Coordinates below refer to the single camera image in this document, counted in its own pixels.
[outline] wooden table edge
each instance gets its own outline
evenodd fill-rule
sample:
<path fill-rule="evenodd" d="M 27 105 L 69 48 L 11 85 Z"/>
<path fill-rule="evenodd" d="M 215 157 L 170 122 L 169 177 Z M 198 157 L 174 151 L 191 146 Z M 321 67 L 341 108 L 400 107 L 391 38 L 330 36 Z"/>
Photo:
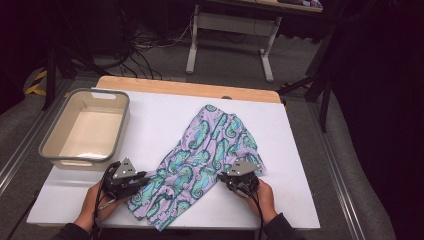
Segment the wooden table edge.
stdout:
<path fill-rule="evenodd" d="M 231 97 L 231 99 L 234 100 L 281 103 L 278 93 L 270 90 L 236 88 L 141 78 L 103 76 L 99 79 L 96 87 L 121 91 L 164 93 L 210 98 Z"/>

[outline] paisley shirt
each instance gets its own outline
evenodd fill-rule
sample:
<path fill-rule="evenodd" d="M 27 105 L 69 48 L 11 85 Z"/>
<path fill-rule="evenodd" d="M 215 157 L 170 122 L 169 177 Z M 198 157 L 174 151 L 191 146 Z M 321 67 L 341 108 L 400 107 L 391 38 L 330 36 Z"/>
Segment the paisley shirt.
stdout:
<path fill-rule="evenodd" d="M 147 186 L 128 201 L 128 208 L 163 230 L 218 181 L 217 175 L 236 159 L 265 166 L 253 136 L 235 114 L 206 105 L 191 121 L 182 139 L 151 173 Z"/>

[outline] desk leg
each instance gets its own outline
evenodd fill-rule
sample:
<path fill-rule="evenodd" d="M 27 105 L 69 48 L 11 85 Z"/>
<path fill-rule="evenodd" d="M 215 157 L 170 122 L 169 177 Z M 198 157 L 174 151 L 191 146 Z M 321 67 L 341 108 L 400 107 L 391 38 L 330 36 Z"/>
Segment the desk leg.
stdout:
<path fill-rule="evenodd" d="M 193 16 L 193 35 L 191 36 L 191 46 L 190 52 L 188 54 L 186 73 L 193 74 L 194 72 L 194 64 L 196 63 L 196 53 L 197 53 L 197 23 L 199 21 L 199 10 L 200 6 L 196 5 L 194 8 L 194 16 Z"/>
<path fill-rule="evenodd" d="M 266 49 L 259 50 L 259 54 L 261 55 L 262 66 L 264 67 L 265 78 L 267 82 L 274 82 L 274 76 L 272 76 L 271 66 L 269 65 L 268 55 L 271 51 L 272 44 L 274 43 L 275 36 L 277 35 L 278 28 L 280 27 L 281 17 L 277 17 L 275 19 L 275 25 L 271 30 L 271 33 L 268 37 L 268 45 Z"/>

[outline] black curtain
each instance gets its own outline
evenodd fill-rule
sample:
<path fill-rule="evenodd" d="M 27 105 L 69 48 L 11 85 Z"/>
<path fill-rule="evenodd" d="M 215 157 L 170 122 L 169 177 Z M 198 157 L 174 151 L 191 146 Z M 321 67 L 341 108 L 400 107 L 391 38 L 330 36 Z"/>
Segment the black curtain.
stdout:
<path fill-rule="evenodd" d="M 424 7 L 387 1 L 375 14 L 333 89 L 397 238 L 424 239 Z"/>
<path fill-rule="evenodd" d="M 25 98 L 23 86 L 41 63 L 45 47 L 34 28 L 37 16 L 28 15 L 21 1 L 0 7 L 0 114 Z"/>

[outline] table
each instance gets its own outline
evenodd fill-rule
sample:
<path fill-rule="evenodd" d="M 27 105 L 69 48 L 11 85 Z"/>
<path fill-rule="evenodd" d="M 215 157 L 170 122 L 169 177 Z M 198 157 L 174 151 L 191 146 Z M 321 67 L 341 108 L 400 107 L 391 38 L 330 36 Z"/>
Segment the table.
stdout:
<path fill-rule="evenodd" d="M 273 8 L 289 8 L 309 12 L 321 12 L 321 8 L 299 6 L 294 4 L 279 3 L 277 0 L 241 0 L 240 2 L 263 5 Z M 194 72 L 194 65 L 197 55 L 197 31 L 199 28 L 219 30 L 226 32 L 235 32 L 250 34 L 256 36 L 267 37 L 267 45 L 263 49 L 259 49 L 259 55 L 262 61 L 262 67 L 265 73 L 265 79 L 268 82 L 273 82 L 271 65 L 269 63 L 269 53 L 280 27 L 281 16 L 277 16 L 274 21 L 250 19 L 244 17 L 234 17 L 222 14 L 207 13 L 201 11 L 201 5 L 196 4 L 193 14 L 193 30 L 191 37 L 191 46 L 187 60 L 186 73 Z"/>
<path fill-rule="evenodd" d="M 274 189 L 277 211 L 284 212 L 294 227 L 320 227 L 284 106 L 278 103 L 278 95 L 274 92 L 110 76 L 102 77 L 97 87 L 125 90 L 130 96 L 131 116 L 119 159 L 129 157 L 137 170 L 154 170 L 158 166 L 181 138 L 181 133 L 196 113 L 193 109 L 198 111 L 205 104 L 213 104 L 226 112 L 236 112 L 255 137 L 258 151 L 268 168 L 261 178 L 278 186 Z M 144 92 L 127 91 L 128 89 Z M 187 96 L 202 93 L 209 97 Z M 240 97 L 243 100 L 248 100 L 247 96 L 264 98 L 263 102 L 219 99 L 222 95 L 230 95 L 234 99 Z M 163 124 L 160 121 L 169 119 L 165 117 L 167 115 L 175 116 L 172 124 Z M 264 119 L 269 119 L 270 124 L 275 126 L 264 127 Z M 157 138 L 165 133 L 166 137 Z M 72 222 L 79 213 L 87 189 L 102 174 L 53 167 L 27 222 L 42 226 Z M 104 224 L 106 227 L 152 228 L 146 220 L 138 222 L 124 205 Z M 224 184 L 218 183 L 169 227 L 247 230 L 256 229 L 258 225 L 259 221 L 247 210 L 247 206 L 240 204 L 238 197 L 231 194 Z"/>
<path fill-rule="evenodd" d="M 226 4 L 229 6 L 252 6 L 254 8 L 260 10 L 271 10 L 273 9 L 275 12 L 287 12 L 286 10 L 300 10 L 301 12 L 310 12 L 310 13 L 321 13 L 322 8 L 318 7 L 309 7 L 309 6 L 301 6 L 291 3 L 280 3 L 277 0 L 190 0 L 191 2 L 195 2 L 197 4 Z"/>

